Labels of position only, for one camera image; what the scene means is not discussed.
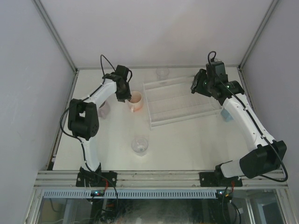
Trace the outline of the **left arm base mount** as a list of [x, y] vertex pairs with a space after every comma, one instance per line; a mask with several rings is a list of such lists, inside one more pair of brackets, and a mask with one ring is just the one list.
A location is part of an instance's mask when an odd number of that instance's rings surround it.
[[98, 168], [95, 172], [81, 167], [76, 179], [76, 187], [115, 187], [117, 173], [114, 171], [102, 171]]

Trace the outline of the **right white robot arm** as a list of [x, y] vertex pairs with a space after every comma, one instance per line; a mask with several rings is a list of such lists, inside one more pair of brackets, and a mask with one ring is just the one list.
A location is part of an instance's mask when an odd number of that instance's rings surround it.
[[239, 126], [248, 148], [242, 158], [220, 164], [215, 172], [220, 177], [245, 176], [266, 177], [266, 173], [282, 168], [286, 171], [283, 157], [286, 153], [284, 141], [277, 141], [264, 128], [249, 105], [245, 91], [237, 81], [229, 81], [222, 61], [206, 64], [195, 75], [192, 93], [213, 97]]

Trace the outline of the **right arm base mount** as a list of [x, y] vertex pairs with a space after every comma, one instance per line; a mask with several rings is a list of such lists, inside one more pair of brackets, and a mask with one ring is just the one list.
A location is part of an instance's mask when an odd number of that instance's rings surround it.
[[225, 177], [221, 163], [215, 166], [214, 171], [199, 172], [199, 180], [201, 187], [242, 187], [242, 179], [238, 176]]

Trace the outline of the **pink ceramic mug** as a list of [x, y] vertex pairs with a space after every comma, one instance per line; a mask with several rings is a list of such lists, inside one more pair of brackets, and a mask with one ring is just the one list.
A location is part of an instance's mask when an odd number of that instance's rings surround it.
[[127, 101], [128, 107], [131, 112], [136, 112], [143, 107], [143, 97], [139, 91], [131, 92], [131, 99]]

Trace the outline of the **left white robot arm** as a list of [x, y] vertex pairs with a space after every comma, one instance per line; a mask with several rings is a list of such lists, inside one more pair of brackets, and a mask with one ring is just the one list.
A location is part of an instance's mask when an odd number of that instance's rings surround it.
[[100, 169], [97, 146], [94, 146], [93, 139], [100, 127], [98, 109], [113, 94], [119, 102], [130, 100], [129, 82], [132, 76], [129, 68], [118, 65], [115, 71], [103, 76], [103, 82], [91, 94], [70, 101], [67, 126], [71, 136], [80, 142], [85, 169], [90, 172]]

